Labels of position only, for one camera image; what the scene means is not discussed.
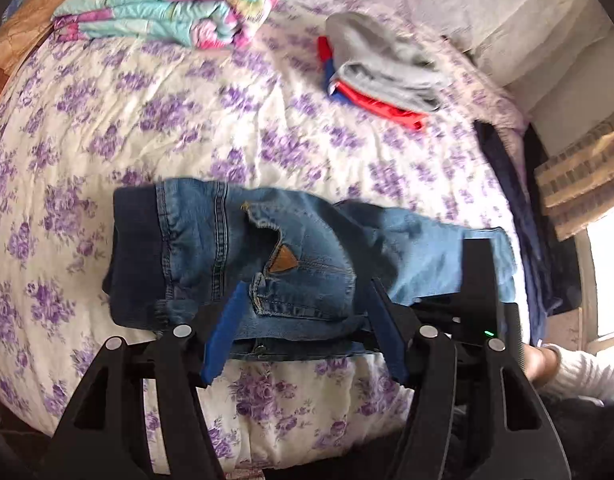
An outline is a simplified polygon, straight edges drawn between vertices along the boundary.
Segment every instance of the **metal screw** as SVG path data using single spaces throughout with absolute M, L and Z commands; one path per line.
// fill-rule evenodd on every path
M 506 348 L 504 346 L 504 343 L 498 338 L 490 339 L 487 344 L 489 345 L 489 348 L 491 348 L 494 352 L 501 352 Z
M 176 337 L 187 337 L 192 332 L 192 329 L 189 325 L 178 325 L 174 329 L 174 335 Z
M 438 335 L 438 329 L 435 326 L 423 325 L 420 327 L 420 335 L 427 339 L 433 339 Z
M 122 346 L 122 339 L 119 337 L 110 337 L 107 339 L 104 346 L 107 348 L 107 350 L 117 350 Z

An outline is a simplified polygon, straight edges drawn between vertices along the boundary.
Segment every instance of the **brown blanket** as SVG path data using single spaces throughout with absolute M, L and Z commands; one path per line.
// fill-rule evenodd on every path
M 53 11 L 64 0 L 24 0 L 0 27 L 0 94 L 8 79 L 52 30 Z

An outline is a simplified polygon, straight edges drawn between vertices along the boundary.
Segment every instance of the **mattress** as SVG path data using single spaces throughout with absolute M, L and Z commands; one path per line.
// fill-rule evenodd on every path
M 326 16 L 369 13 L 419 41 L 451 75 L 423 132 L 331 102 L 316 38 Z M 52 434 L 101 344 L 153 334 L 114 325 L 101 281 L 112 194 L 193 176 L 410 208 L 471 228 L 512 215 L 478 149 L 475 119 L 498 127 L 522 171 L 525 119 L 510 97 L 433 31 L 358 0 L 283 0 L 250 49 L 199 52 L 133 38 L 49 38 L 0 99 L 0 400 Z M 228 361 L 199 391 L 226 471 L 343 453 L 402 427 L 412 392 L 379 354 L 297 363 Z M 166 472 L 154 384 L 145 384 L 154 469 Z

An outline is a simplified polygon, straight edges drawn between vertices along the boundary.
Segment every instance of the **red garment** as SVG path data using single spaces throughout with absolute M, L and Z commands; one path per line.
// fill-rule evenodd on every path
M 329 45 L 326 36 L 320 36 L 318 38 L 318 55 L 323 63 L 329 61 L 333 56 L 331 46 Z M 383 103 L 382 101 L 378 101 L 372 97 L 360 93 L 354 88 L 351 88 L 344 81 L 340 81 L 335 78 L 331 80 L 331 84 L 337 91 L 344 94 L 353 104 L 371 112 L 372 114 L 378 115 L 379 117 L 383 117 L 385 119 L 390 119 L 417 132 L 424 129 L 424 118 L 426 118 L 426 114 L 424 113 L 411 112 L 410 110 L 403 110 L 387 103 Z

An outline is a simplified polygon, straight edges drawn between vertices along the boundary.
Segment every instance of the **white sleeve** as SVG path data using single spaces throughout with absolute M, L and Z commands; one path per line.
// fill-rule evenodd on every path
M 614 366 L 606 365 L 586 352 L 572 352 L 545 345 L 558 354 L 558 373 L 540 388 L 541 394 L 557 397 L 594 397 L 614 400 Z

